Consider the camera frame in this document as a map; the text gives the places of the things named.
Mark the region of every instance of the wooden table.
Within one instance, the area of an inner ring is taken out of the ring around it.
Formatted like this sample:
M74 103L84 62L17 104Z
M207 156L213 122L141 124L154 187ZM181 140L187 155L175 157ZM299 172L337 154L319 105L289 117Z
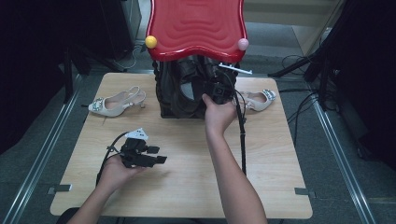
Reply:
M224 217L203 120L162 119L154 75L106 74L96 97L112 96L135 85L147 93L145 108L127 108L115 118L88 115L61 182L73 184L73 189L56 193L51 213L59 216L67 208L81 206L95 187L106 147L121 133L143 128L149 136L148 146L160 147L158 155L168 159L116 191L103 215ZM269 89L277 94L276 100L262 112L248 111L245 124L247 177L259 193L266 215L310 218L312 208L308 196L296 195L294 191L294 188L305 188L305 184L275 81L240 77L236 88L239 91ZM240 162L237 121L225 135ZM120 149L124 142L125 138L121 138L116 148Z

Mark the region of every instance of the black plastic part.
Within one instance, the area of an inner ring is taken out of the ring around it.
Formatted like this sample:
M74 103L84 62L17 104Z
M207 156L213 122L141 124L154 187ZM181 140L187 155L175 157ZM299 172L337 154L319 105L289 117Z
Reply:
M233 99L233 87L222 83L207 82L205 93L218 105L223 105Z
M166 158L167 158L167 157L158 156L158 157L157 157L157 163L158 163L158 164L164 164L165 161L166 161Z
M150 154L157 154L160 151L159 147L148 147L147 152Z
M156 158L147 155L137 155L133 161L122 160L126 167L141 166L141 167L153 167L157 162Z

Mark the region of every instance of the white shoe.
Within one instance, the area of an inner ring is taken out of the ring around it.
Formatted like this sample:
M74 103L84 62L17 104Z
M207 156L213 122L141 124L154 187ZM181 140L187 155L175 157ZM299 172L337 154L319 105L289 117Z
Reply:
M134 86L128 91L122 91L106 99L103 97L97 98L88 106L88 109L95 114L116 117L130 106L140 105L143 108L145 99L146 93L141 91L139 87Z
M250 91L241 91L242 95L245 94L245 108L252 109L255 111L262 111L268 107L276 98L276 94L274 91L263 90L258 92L250 92ZM243 99L238 96L239 100L243 103Z

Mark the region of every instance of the red plastic lid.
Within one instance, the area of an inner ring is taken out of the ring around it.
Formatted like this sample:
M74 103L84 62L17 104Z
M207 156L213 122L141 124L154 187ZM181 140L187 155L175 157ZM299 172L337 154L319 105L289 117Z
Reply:
M151 58L166 62L203 55L237 63L245 55L238 41L247 38L243 0L151 0L147 36L157 45Z

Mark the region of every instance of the hand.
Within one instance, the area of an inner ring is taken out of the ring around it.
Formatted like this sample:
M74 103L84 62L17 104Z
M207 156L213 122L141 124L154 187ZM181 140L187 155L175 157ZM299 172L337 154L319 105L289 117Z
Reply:
M108 193L113 193L116 189L119 189L128 182L128 180L144 170L146 168L140 166L126 168L122 163L120 155L112 156L105 163L97 188L101 188Z
M205 124L206 132L223 135L225 130L236 118L236 108L230 101L224 105L217 105L206 94L202 96L206 104Z

